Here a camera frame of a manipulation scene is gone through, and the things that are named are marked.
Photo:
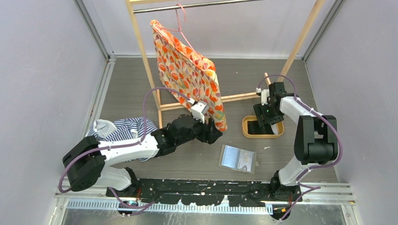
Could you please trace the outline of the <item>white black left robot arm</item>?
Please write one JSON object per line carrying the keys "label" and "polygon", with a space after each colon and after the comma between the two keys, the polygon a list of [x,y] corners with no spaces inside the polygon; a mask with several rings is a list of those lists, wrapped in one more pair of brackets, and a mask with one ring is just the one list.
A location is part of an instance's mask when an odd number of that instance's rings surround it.
{"label": "white black left robot arm", "polygon": [[62,183],[59,183],[58,189],[61,193],[67,193],[103,186],[132,197],[137,193],[137,182],[132,179],[130,171],[115,168],[115,164],[166,156],[193,140],[210,145],[222,135],[213,119],[201,122],[188,114],[180,115],[166,127],[141,138],[98,141],[96,137],[89,135],[63,157],[65,171],[61,177],[68,179],[69,188],[63,189]]}

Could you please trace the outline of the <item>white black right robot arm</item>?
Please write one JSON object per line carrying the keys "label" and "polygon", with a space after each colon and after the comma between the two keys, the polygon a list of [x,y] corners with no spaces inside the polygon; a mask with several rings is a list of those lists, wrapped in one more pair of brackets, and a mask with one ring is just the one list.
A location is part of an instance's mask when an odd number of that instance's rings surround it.
{"label": "white black right robot arm", "polygon": [[260,98],[253,106],[257,120],[249,125],[254,135],[280,135],[278,124],[285,116],[297,125],[294,155],[275,172],[269,185],[271,197],[281,201],[297,194],[301,179],[310,171],[335,165],[342,158],[337,120],[309,107],[296,93],[288,93],[283,82],[272,83],[267,89],[257,87],[256,95]]}

